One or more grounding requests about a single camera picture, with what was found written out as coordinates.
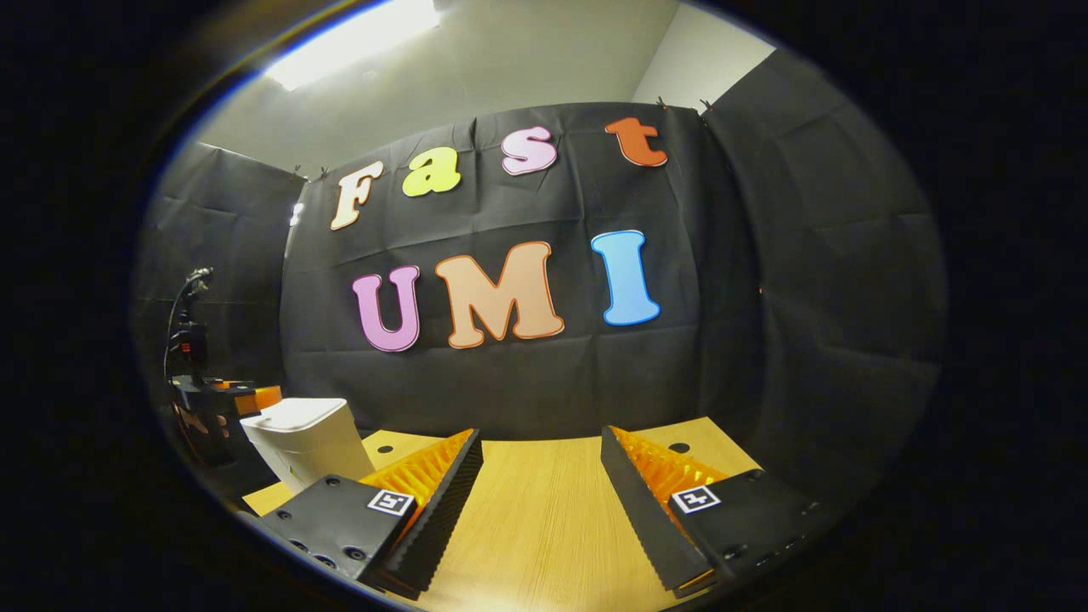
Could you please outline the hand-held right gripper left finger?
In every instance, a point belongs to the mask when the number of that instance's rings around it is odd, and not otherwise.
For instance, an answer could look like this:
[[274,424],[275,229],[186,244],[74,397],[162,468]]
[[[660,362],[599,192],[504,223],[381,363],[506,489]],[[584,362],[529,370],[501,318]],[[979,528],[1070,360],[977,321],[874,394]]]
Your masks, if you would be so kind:
[[484,464],[479,430],[470,428],[361,480],[329,473],[257,523],[346,580],[419,596]]

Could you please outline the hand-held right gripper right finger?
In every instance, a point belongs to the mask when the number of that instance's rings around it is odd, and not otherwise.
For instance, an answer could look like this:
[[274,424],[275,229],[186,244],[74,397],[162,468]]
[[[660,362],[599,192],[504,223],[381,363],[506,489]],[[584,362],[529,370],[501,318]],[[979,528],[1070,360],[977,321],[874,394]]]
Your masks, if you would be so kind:
[[668,592],[735,588],[821,531],[821,505],[758,467],[722,470],[614,426],[601,462]]

